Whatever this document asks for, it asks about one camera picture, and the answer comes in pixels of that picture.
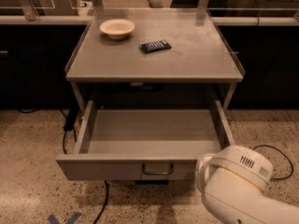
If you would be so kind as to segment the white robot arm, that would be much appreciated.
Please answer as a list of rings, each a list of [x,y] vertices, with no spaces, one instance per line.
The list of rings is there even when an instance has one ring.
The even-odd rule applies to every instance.
[[[206,210],[223,224],[299,224],[299,207],[264,196],[272,172],[262,154],[229,146],[197,161],[195,184]]]

